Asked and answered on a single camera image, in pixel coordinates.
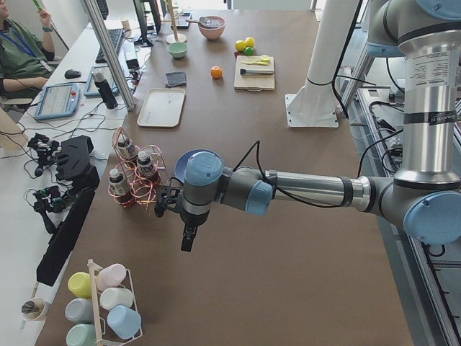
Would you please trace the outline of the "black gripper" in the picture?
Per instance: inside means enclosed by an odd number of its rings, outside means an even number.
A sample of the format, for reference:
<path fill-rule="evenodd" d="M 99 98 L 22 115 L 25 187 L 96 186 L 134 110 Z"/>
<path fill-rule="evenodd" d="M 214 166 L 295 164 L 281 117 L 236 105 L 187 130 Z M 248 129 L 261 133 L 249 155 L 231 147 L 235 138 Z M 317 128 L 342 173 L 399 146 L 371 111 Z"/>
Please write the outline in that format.
<path fill-rule="evenodd" d="M 184 223 L 183 237 L 181 250 L 184 252 L 191 252 L 193 239 L 197 235 L 198 227 L 204 224 L 207 221 L 209 216 L 209 211 L 196 215 L 183 210 L 180 213 L 180 218 Z"/>

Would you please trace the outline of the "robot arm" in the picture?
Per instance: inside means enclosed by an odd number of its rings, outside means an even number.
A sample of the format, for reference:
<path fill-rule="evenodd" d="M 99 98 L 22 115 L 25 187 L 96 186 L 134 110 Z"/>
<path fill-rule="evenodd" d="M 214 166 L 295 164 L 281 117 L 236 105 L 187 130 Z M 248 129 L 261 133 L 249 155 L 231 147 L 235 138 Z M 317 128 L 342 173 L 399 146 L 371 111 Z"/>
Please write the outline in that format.
<path fill-rule="evenodd" d="M 452 170 L 456 70 L 460 57 L 458 1 L 373 1 L 370 48 L 406 57 L 403 161 L 391 178 L 327 177 L 225 167 L 201 151 L 188 158 L 178 209 L 182 250 L 190 251 L 213 202 L 254 215 L 274 199 L 318 208 L 373 213 L 425 243 L 460 237 L 460 178 Z"/>

